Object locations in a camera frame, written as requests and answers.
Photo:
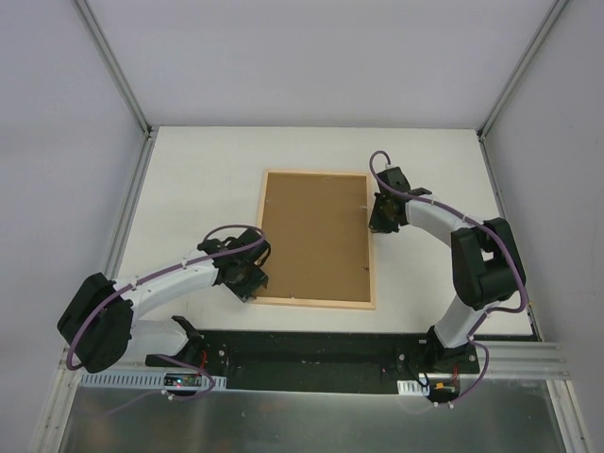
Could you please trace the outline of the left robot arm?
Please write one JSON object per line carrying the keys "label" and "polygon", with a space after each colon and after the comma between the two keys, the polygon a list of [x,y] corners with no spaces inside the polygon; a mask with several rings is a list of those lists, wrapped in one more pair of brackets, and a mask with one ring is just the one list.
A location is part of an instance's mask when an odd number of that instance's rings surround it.
{"label": "left robot arm", "polygon": [[197,371],[206,347],[197,328],[182,315],[151,321],[147,314],[189,293],[226,287],[240,301],[252,300],[269,277],[262,267],[272,247],[263,231],[242,225],[239,236],[206,235],[195,249],[145,276],[110,279],[88,276],[58,321],[69,345],[66,367],[96,374],[126,357],[146,365]]}

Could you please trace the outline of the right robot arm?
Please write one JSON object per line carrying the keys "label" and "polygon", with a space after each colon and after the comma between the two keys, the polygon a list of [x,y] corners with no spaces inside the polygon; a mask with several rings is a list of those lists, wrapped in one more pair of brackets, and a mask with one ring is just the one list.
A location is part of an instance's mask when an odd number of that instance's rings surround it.
{"label": "right robot arm", "polygon": [[427,333],[424,365],[446,372],[466,353],[488,314],[520,294],[516,311],[528,303],[526,273],[510,224],[503,218],[479,222],[413,189],[400,168],[374,172],[379,186],[369,222],[374,233],[401,227],[424,230],[449,247],[455,296],[445,315]]}

